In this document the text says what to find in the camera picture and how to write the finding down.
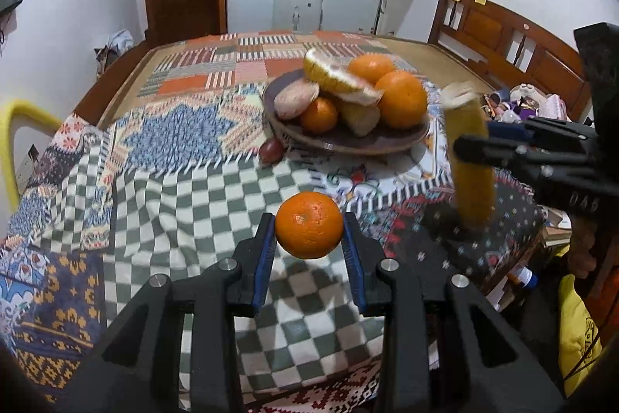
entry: plate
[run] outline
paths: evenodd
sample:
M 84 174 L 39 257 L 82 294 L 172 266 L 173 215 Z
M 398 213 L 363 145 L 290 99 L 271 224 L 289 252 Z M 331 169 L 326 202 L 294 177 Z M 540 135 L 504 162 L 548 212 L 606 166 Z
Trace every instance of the plate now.
M 275 97 L 281 90 L 290 83 L 304 77 L 303 69 L 288 72 L 271 81 L 262 92 L 262 105 L 268 120 L 296 141 L 336 153 L 379 156 L 380 154 L 408 151 L 428 134 L 429 119 L 426 116 L 423 123 L 408 130 L 395 130 L 378 124 L 365 137 L 355 137 L 350 129 L 341 122 L 338 122 L 337 126 L 326 134 L 306 135 L 296 120 L 280 120 L 275 114 L 274 106 Z

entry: wall socket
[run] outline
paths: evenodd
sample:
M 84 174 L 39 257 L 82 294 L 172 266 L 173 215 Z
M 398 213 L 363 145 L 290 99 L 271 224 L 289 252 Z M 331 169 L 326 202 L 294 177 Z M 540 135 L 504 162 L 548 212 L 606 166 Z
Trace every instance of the wall socket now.
M 26 156 L 24 156 L 23 161 L 19 165 L 19 168 L 15 171 L 15 179 L 17 179 L 17 190 L 19 191 L 19 195 L 23 195 L 24 191 L 26 191 L 26 184 L 28 184 L 28 179 L 32 176 L 32 173 L 35 170 L 36 159 L 38 158 L 38 150 L 33 144 Z

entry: mandarin orange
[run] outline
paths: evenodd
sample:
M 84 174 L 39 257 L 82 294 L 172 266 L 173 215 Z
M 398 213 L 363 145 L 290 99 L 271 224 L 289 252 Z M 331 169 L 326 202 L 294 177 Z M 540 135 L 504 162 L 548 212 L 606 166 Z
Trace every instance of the mandarin orange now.
M 380 78 L 376 89 L 383 90 L 378 103 L 381 121 L 398 130 L 406 130 L 423 121 L 428 111 L 428 94 L 413 74 L 397 70 Z
M 301 113 L 299 123 L 311 134 L 325 134 L 337 125 L 337 109 L 329 99 L 318 97 Z
M 275 216 L 275 236 L 299 259 L 329 254 L 342 238 L 344 217 L 327 195 L 304 191 L 281 204 Z
M 376 53 L 359 55 L 349 63 L 348 71 L 355 76 L 365 79 L 370 84 L 376 84 L 380 78 L 396 67 L 389 57 Z

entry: wooden headboard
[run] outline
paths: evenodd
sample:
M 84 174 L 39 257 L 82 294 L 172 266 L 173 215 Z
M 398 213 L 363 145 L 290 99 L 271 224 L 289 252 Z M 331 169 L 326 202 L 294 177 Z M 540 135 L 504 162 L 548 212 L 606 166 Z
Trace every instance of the wooden headboard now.
M 544 93 L 557 93 L 574 121 L 587 106 L 589 83 L 578 52 L 518 13 L 486 0 L 438 0 L 428 42 L 439 45 L 441 34 L 483 57 L 479 61 L 464 58 L 440 45 L 490 86 L 530 83 Z

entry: metal screw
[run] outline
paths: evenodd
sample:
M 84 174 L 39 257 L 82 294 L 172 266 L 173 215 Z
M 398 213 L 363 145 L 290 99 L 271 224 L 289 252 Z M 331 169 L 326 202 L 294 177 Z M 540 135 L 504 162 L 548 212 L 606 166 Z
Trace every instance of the metal screw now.
M 550 177 L 551 175 L 553 175 L 555 170 L 550 165 L 542 165 L 540 172 L 544 177 Z
M 462 289 L 463 287 L 468 286 L 469 280 L 464 275 L 460 275 L 458 273 L 454 275 L 453 277 L 451 277 L 451 283 L 455 285 L 457 288 Z
M 163 275 L 162 273 L 156 273 L 151 278 L 149 278 L 149 284 L 153 287 L 161 287 L 168 282 L 168 277 Z
M 386 272 L 394 272 L 400 268 L 400 263 L 398 263 L 395 259 L 387 257 L 381 261 L 381 268 Z
M 234 268 L 238 266 L 238 263 L 236 262 L 236 259 L 233 259 L 231 257 L 225 257 L 218 263 L 218 265 L 220 270 L 224 270 L 225 272 L 231 272 L 234 270 Z

